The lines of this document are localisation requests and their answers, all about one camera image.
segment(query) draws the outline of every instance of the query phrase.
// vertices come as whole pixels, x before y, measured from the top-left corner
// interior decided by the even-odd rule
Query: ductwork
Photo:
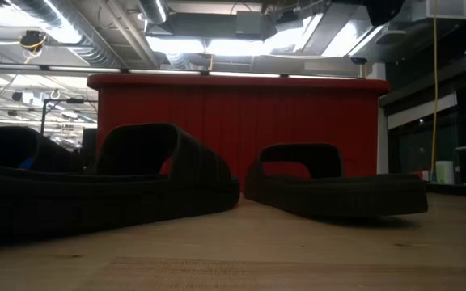
[[[165,0],[138,0],[138,4],[149,23],[161,24],[167,21],[169,11]]]
[[[190,69],[190,60],[186,53],[167,53],[167,59],[170,65],[176,70]]]
[[[104,38],[68,0],[6,0],[17,11],[38,21],[52,38],[63,44],[87,64],[106,68],[126,67]]]

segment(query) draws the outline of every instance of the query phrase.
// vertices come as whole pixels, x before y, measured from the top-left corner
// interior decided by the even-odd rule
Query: desk
[[[250,200],[202,217],[0,247],[0,290],[466,290],[466,197],[312,220]]]

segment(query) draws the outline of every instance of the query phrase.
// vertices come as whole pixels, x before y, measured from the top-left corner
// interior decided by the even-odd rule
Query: fluorescent light
[[[0,64],[0,69],[6,69],[6,70],[40,70],[40,67],[38,65]]]
[[[55,104],[53,104],[53,103],[51,103],[51,102],[48,102],[48,106],[51,106],[51,107],[53,108],[53,105],[55,105]],[[55,109],[58,109],[58,110],[65,110],[65,108],[62,107],[61,105],[55,105]]]
[[[184,75],[199,75],[201,72],[199,71],[191,71],[191,70],[136,70],[131,69],[129,70],[131,74],[184,74]]]
[[[312,33],[316,30],[318,24],[320,24],[321,19],[323,18],[323,13],[318,13],[314,16],[311,16],[312,19],[308,22],[308,25],[305,25],[305,20],[303,20],[303,26],[306,27],[304,33],[300,40],[294,45],[294,51],[297,52],[305,47],[308,40],[311,39]]]
[[[155,52],[161,53],[203,53],[204,45],[201,40],[196,39],[173,39],[173,38],[146,38],[150,47]]]
[[[206,51],[217,56],[259,56],[263,46],[261,40],[212,40]]]
[[[120,73],[120,69],[112,69],[112,68],[69,67],[69,66],[52,65],[49,67],[49,69],[54,70],[54,71],[66,71],[66,72]]]
[[[232,72],[210,72],[210,76],[225,77],[254,77],[254,78],[279,78],[279,74],[253,74],[253,73],[232,73]]]
[[[348,22],[324,50],[322,57],[344,57],[357,44],[357,28]]]
[[[0,120],[0,124],[30,124],[40,125],[40,121],[35,120]],[[86,129],[96,129],[98,124],[86,122],[65,122],[65,121],[45,121],[45,125],[73,125],[82,126]]]
[[[75,112],[62,112],[61,113],[63,116],[68,116],[71,118],[78,118],[78,114]]]
[[[370,40],[372,40],[382,29],[384,28],[384,25],[381,25],[379,27],[376,27],[371,33],[370,35],[364,36],[364,38],[362,39],[362,41],[359,42],[359,44],[357,44],[357,46],[355,48],[353,48],[349,53],[348,55],[349,56],[353,56],[354,54],[356,54],[358,51],[360,51],[365,45],[367,45]]]
[[[329,77],[329,76],[307,76],[307,75],[289,75],[289,78],[315,78],[315,79],[355,79],[350,77]]]

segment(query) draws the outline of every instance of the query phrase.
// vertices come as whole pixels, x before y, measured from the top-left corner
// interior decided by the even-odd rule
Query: red wall
[[[376,172],[377,97],[387,83],[374,83],[371,89],[369,83],[350,82],[361,80],[270,86],[282,81],[277,78],[257,86],[234,78],[216,83],[198,79],[210,77],[191,77],[196,82],[133,77],[124,82],[109,75],[89,78],[88,85],[100,91],[99,145],[119,125],[169,122],[216,150],[240,180],[261,149],[281,142],[331,143],[341,150],[347,175]]]

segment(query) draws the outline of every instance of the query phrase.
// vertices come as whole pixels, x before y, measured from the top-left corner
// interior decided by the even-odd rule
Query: wooden surface
[[[312,220],[242,200],[203,217],[0,247],[0,290],[466,290],[466,197]]]

